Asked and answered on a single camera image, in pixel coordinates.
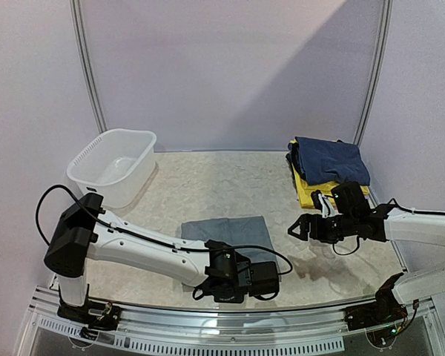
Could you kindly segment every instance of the gray towel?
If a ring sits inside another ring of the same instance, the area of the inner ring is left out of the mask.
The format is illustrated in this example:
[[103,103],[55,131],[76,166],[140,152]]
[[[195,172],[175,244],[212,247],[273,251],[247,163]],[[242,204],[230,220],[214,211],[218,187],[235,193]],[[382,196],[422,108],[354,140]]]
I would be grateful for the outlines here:
[[[271,250],[274,249],[263,217],[221,218],[184,222],[181,225],[181,238],[185,240],[221,241],[231,246],[258,245]],[[244,248],[237,250],[237,252],[250,258],[253,263],[274,261],[280,271],[276,256],[270,252],[253,248]]]

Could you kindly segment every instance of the cable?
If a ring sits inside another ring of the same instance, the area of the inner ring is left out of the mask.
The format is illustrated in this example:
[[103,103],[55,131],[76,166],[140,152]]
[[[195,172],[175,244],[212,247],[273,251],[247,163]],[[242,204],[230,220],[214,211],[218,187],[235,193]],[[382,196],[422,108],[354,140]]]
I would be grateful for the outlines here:
[[329,208],[328,203],[326,202],[326,200],[324,200],[324,198],[321,198],[321,200],[323,201],[323,204],[326,206],[326,210],[328,210],[328,216],[332,213],[332,210]]
[[[83,206],[83,204],[81,204],[81,202],[77,199],[77,197],[73,194],[73,192],[66,186],[66,185],[62,185],[62,184],[56,184],[56,185],[52,185],[51,187],[49,187],[46,192],[43,193],[42,197],[39,198],[38,201],[38,205],[36,206],[36,213],[35,213],[35,223],[36,223],[36,228],[38,229],[39,234],[41,235],[42,239],[44,240],[44,242],[49,246],[50,243],[47,240],[46,236],[43,234],[43,231],[41,229],[41,226],[39,225],[39,209],[42,206],[43,200],[45,199],[45,197],[51,192],[54,191],[55,189],[62,189],[64,191],[66,191],[66,193],[69,194],[69,196],[71,197],[72,200],[74,200],[74,202],[87,214],[89,215],[93,220],[95,220],[97,223],[105,226],[106,228],[112,228],[111,224],[105,221],[100,220],[98,217],[95,217],[89,210],[86,209],[85,206]],[[266,251],[269,252],[271,254],[274,254],[278,257],[280,257],[282,260],[284,260],[288,265],[289,265],[289,269],[288,271],[284,271],[284,272],[280,272],[278,273],[278,275],[282,276],[284,274],[288,274],[290,272],[293,271],[294,266],[291,264],[290,260],[285,257],[284,255],[282,255],[279,252],[276,252],[270,248],[266,248],[263,246],[258,246],[258,245],[239,245],[239,246],[228,246],[228,247],[222,247],[222,248],[175,248],[174,245],[170,244],[170,243],[164,243],[163,241],[159,241],[159,240],[155,240],[152,239],[151,237],[136,233],[135,231],[131,231],[128,230],[126,228],[121,228],[119,226],[115,227],[115,230],[123,233],[123,234],[127,234],[127,235],[131,235],[133,237],[148,241],[150,243],[156,243],[157,245],[161,245],[167,248],[172,248],[172,249],[176,249],[178,251],[184,251],[184,252],[212,252],[212,251],[227,251],[227,250],[239,250],[242,248],[254,248],[257,250],[262,250],[262,251]]]
[[336,251],[336,249],[334,248],[334,244],[332,245],[332,248],[333,248],[333,252],[335,253],[335,254],[337,254],[338,256],[349,256],[350,254],[354,254],[357,250],[359,250],[359,248],[360,248],[360,237],[358,236],[358,237],[356,237],[356,248],[353,250],[353,251],[351,251],[351,252],[348,252],[347,254],[340,254],[340,253],[338,253],[337,251]]
[[195,287],[195,288],[193,289],[193,293],[192,293],[191,296],[193,297],[194,300],[201,300],[201,299],[205,296],[205,294],[204,294],[204,292],[202,291],[202,289],[200,289],[200,288],[198,288],[198,287]]
[[73,194],[73,192],[66,186],[63,184],[56,184],[56,185],[52,185],[50,186],[46,192],[43,193],[42,197],[39,198],[38,201],[38,205],[36,206],[36,211],[35,211],[35,224],[36,224],[36,228],[38,229],[38,232],[40,234],[40,236],[42,237],[42,239],[44,240],[44,242],[49,246],[50,242],[47,240],[45,234],[43,234],[43,230],[41,228],[41,226],[39,225],[39,210],[42,206],[43,200],[45,200],[45,197],[51,193],[51,191],[54,191],[55,189],[62,189],[64,191],[66,191],[66,193],[69,194],[69,196],[74,200],[74,202],[83,210],[86,212],[86,214],[88,214],[90,217],[92,217],[95,221],[97,221],[99,224],[107,227],[107,228],[111,228],[111,224],[102,221],[100,219],[98,219],[97,217],[95,217],[94,215],[92,215],[92,213],[86,209],[86,207],[83,206],[83,204],[81,204],[81,202],[76,198],[76,196]]
[[403,206],[399,205],[398,201],[395,198],[391,198],[390,201],[387,202],[387,204],[390,204],[391,202],[394,202],[394,205],[397,209],[405,211],[407,213],[420,214],[420,215],[438,215],[441,217],[445,217],[445,211],[412,210],[404,208]]
[[270,296],[270,297],[268,297],[268,298],[265,298],[265,297],[263,297],[262,295],[254,295],[254,298],[257,299],[257,300],[262,300],[262,301],[266,302],[266,301],[268,301],[268,300],[275,299],[275,297],[276,297],[277,295],[279,295],[279,292],[278,292],[278,291],[276,291],[272,296]]
[[418,310],[419,304],[420,304],[420,303],[419,303],[418,300],[414,300],[414,305],[413,305],[413,308],[414,308],[414,314],[412,315],[412,317],[411,317],[409,323],[408,323],[407,325],[403,326],[402,329],[401,329],[399,332],[396,332],[395,334],[393,334],[389,339],[391,339],[391,338],[393,338],[393,337],[397,337],[397,336],[399,336],[400,334],[402,334],[403,332],[405,332],[405,331],[412,325],[412,323],[414,322],[415,316],[417,315],[417,310]]

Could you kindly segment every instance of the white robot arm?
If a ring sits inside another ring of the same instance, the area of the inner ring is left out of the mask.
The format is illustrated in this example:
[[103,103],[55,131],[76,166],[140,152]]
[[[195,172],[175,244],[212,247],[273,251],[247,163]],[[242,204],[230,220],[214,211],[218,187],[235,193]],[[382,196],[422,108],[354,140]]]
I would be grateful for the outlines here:
[[[61,185],[57,187],[68,191]],[[211,295],[218,303],[242,303],[246,294],[270,300],[279,292],[279,276],[292,269],[286,257],[268,248],[169,237],[131,225],[102,209],[101,203],[100,195],[89,193],[63,212],[44,257],[44,264],[58,276],[61,297],[58,315],[61,317],[91,324],[94,328],[116,328],[118,307],[99,305],[88,298],[87,258],[164,274],[194,287],[195,300]],[[243,248],[276,254],[289,263],[290,270],[280,273],[274,261],[252,263],[237,252]],[[91,309],[105,313],[97,320],[89,314]]]
[[[332,245],[346,237],[356,237],[357,248],[360,239],[378,242],[407,240],[445,247],[445,213],[411,211],[397,203],[381,204],[371,209],[355,182],[332,189],[332,196],[340,215],[304,214],[288,233],[304,241],[311,238]],[[329,201],[319,191],[311,197],[316,208],[331,210],[324,208]],[[386,321],[387,317],[402,318],[406,314],[405,305],[444,292],[445,261],[421,271],[396,274],[380,287],[376,302],[363,305],[363,308],[347,309],[346,322],[350,329],[361,329]]]
[[[115,228],[126,228],[151,239],[175,246],[168,248],[127,234],[119,233],[100,224],[94,227],[98,236],[96,242],[89,245],[87,258],[96,261],[122,263],[146,271],[164,274],[191,287],[197,287],[208,278],[205,267],[210,265],[209,252],[180,251],[186,248],[207,250],[203,241],[182,240],[169,237],[155,231],[141,228],[121,220],[110,211],[99,215],[99,219],[110,223]],[[88,284],[85,270],[77,278],[57,274],[61,298],[70,306],[83,306]]]

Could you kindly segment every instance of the yellow cloth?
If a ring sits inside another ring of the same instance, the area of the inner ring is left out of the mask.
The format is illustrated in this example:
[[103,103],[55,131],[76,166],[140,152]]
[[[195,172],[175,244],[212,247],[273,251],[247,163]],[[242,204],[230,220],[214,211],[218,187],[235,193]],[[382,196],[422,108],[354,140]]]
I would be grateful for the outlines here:
[[[327,182],[325,184],[319,184],[319,185],[309,185],[305,180],[303,180],[298,172],[294,169],[292,166],[291,169],[294,172],[295,177],[295,185],[297,186],[297,195],[298,200],[300,201],[300,206],[302,208],[307,209],[314,209],[313,201],[312,201],[312,194],[313,191],[319,190],[325,195],[331,195],[332,189],[334,187],[337,187],[340,183],[336,182]],[[364,195],[369,194],[369,188],[366,186],[362,186],[361,190],[363,191]],[[334,205],[334,200],[332,198],[328,198],[329,201]]]

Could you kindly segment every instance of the lavender wall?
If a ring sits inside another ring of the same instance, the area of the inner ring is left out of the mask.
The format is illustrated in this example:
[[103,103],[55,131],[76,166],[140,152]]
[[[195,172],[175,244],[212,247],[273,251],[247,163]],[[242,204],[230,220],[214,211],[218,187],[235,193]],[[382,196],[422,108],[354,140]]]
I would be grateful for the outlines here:
[[355,135],[382,0],[86,0],[109,128],[156,149],[285,150]]
[[445,1],[394,1],[361,151],[381,202],[445,209]]
[[[38,198],[65,182],[68,162],[97,135],[69,1],[0,1],[0,355],[11,355],[36,285],[50,273],[34,225]],[[70,204],[52,194],[51,236]]]

